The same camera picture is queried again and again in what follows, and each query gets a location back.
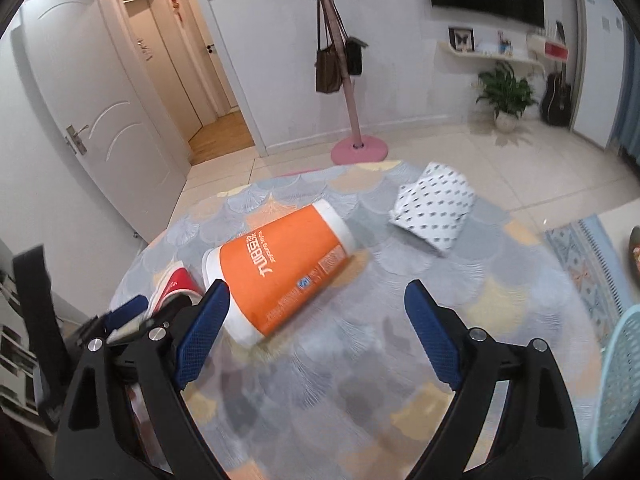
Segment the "white room door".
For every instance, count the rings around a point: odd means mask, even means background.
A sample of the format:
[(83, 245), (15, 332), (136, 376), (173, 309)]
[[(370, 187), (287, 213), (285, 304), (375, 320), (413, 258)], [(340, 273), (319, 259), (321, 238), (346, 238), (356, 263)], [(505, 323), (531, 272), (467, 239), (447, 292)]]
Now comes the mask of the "white room door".
[(26, 53), (81, 166), (142, 240), (163, 232), (186, 177), (134, 91), (96, 0), (28, 0)]

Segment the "small figurine on shelf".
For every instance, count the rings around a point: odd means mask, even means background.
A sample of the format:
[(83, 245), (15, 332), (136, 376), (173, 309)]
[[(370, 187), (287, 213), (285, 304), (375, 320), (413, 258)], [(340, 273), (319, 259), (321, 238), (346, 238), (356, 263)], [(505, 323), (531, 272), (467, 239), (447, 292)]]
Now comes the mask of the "small figurine on shelf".
[(511, 56), (513, 54), (512, 42), (510, 39), (506, 38), (506, 35), (502, 30), (498, 31), (498, 39), (499, 53), (504, 56)]

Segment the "black acoustic guitar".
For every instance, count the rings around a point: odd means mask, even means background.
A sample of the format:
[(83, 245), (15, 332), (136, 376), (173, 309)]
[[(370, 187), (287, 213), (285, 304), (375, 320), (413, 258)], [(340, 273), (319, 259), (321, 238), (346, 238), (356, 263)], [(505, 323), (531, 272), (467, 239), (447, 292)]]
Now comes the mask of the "black acoustic guitar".
[(572, 87), (566, 81), (566, 64), (547, 78), (546, 93), (540, 103), (541, 119), (550, 126), (566, 128), (572, 118)]

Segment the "butterfly picture frame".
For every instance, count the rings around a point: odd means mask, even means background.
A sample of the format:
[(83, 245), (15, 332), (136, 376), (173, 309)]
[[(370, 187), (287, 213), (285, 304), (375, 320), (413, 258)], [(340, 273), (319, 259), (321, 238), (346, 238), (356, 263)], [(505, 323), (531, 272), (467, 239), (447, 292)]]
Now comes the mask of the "butterfly picture frame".
[(470, 28), (450, 27), (449, 43), (457, 52), (474, 52), (475, 41), (474, 32)]

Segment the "blue white curtains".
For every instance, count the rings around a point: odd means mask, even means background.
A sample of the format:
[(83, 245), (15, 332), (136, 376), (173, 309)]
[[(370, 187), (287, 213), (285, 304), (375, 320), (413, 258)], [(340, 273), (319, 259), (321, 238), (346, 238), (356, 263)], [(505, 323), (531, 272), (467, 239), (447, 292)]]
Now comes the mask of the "blue white curtains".
[(631, 27), (625, 25), (625, 67), (620, 102), (614, 127), (614, 139), (620, 156), (639, 174), (640, 72), (639, 41)]

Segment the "green bowl with items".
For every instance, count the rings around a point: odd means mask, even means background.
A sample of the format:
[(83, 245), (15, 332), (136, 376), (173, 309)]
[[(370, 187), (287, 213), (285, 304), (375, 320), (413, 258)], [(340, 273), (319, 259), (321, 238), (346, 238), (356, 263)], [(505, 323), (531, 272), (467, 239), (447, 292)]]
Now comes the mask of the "green bowl with items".
[(640, 226), (635, 226), (628, 242), (629, 264), (635, 274), (640, 273)]

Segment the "orange wipes canister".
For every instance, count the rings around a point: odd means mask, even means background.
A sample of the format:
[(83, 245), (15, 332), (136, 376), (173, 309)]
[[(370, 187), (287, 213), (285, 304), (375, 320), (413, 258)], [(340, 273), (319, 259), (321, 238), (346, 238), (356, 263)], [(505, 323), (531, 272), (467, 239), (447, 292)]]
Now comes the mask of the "orange wipes canister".
[(206, 252), (203, 280), (228, 285), (224, 329), (252, 348), (328, 286), (355, 250), (345, 221), (329, 202), (317, 200)]

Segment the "pink coat stand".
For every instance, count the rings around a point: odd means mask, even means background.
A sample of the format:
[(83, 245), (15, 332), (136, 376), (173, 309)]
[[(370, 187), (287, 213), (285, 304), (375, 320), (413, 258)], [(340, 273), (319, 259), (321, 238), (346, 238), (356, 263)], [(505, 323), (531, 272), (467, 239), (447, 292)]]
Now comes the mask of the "pink coat stand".
[(360, 130), (360, 122), (355, 100), (352, 76), (347, 73), (344, 41), (349, 36), (344, 22), (337, 11), (334, 0), (323, 0), (323, 7), (328, 17), (329, 29), (334, 46), (340, 60), (342, 86), (346, 110), (349, 119), (350, 133), (338, 142), (331, 151), (331, 159), (335, 165), (360, 164), (360, 162), (382, 162), (388, 155), (387, 144), (375, 136), (364, 136)]

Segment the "potted green plant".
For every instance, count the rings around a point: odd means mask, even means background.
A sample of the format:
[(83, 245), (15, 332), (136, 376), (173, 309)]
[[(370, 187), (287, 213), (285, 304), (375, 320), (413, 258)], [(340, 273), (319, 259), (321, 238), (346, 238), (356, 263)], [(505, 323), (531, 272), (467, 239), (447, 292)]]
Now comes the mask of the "potted green plant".
[(527, 78), (516, 76), (508, 62), (498, 61), (492, 70), (480, 72), (478, 80), (476, 102), (486, 102), (492, 108), (495, 126), (502, 133), (513, 132), (526, 110), (537, 103)]

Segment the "red white packet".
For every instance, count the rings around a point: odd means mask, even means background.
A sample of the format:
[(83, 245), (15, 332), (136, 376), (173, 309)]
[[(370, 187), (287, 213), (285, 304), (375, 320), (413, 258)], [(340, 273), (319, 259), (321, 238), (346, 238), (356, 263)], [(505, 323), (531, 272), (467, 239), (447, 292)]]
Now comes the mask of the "red white packet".
[(160, 278), (149, 300), (148, 315), (156, 315), (179, 296), (188, 297), (191, 304), (198, 304), (203, 298), (201, 287), (181, 261), (173, 263)]

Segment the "light blue laundry basket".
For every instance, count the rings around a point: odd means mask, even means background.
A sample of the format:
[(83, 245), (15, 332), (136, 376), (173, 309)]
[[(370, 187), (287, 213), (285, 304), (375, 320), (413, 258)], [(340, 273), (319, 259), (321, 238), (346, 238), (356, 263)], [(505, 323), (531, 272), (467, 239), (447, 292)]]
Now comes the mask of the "light blue laundry basket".
[(639, 404), (639, 306), (627, 309), (605, 348), (596, 418), (589, 441), (591, 466), (599, 465), (622, 435)]

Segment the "white standing air conditioner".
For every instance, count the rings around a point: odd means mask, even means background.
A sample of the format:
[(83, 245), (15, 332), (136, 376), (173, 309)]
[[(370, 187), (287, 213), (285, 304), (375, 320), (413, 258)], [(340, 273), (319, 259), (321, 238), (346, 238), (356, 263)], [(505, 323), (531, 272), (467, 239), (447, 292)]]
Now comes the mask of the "white standing air conditioner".
[(614, 0), (578, 0), (582, 79), (573, 130), (599, 148), (610, 144), (625, 68), (625, 21)]

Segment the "patterned grey tablecloth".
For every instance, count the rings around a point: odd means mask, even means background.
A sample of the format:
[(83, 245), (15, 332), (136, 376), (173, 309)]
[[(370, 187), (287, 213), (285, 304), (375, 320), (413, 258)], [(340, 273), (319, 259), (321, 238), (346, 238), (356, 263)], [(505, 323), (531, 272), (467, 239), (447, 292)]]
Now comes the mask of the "patterned grey tablecloth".
[(205, 253), (326, 200), (355, 255), (276, 336), (243, 348), (220, 335), (186, 405), (235, 479), (402, 479), (452, 398), (404, 308), (420, 280), (439, 304), (498, 341), (550, 344), (583, 436), (598, 396), (600, 347), (570, 276), (541, 238), (478, 200), (449, 255), (390, 224), (404, 162), (341, 166), (260, 181), (201, 200), (145, 249), (112, 298), (150, 296), (174, 262), (201, 276)]

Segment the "black hanging bag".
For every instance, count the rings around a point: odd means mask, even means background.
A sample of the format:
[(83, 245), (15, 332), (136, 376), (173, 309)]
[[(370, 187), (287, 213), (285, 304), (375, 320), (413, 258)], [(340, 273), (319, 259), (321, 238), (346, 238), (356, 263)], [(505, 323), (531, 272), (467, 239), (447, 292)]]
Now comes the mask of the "black hanging bag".
[(361, 76), (363, 71), (363, 50), (368, 45), (353, 36), (348, 36), (344, 41), (347, 73), (349, 76)]

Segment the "white floating wall shelf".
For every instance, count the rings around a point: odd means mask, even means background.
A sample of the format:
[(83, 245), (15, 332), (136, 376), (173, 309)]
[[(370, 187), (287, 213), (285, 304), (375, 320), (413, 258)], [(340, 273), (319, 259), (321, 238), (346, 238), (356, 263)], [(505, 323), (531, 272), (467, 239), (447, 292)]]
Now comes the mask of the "white floating wall shelf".
[(509, 62), (533, 67), (534, 70), (541, 70), (542, 72), (546, 70), (544, 68), (544, 64), (534, 58), (520, 58), (519, 56), (504, 55), (496, 52), (458, 51), (454, 50), (454, 48), (446, 41), (439, 41), (437, 44), (444, 52), (457, 56), (458, 58), (475, 58), (476, 60)]

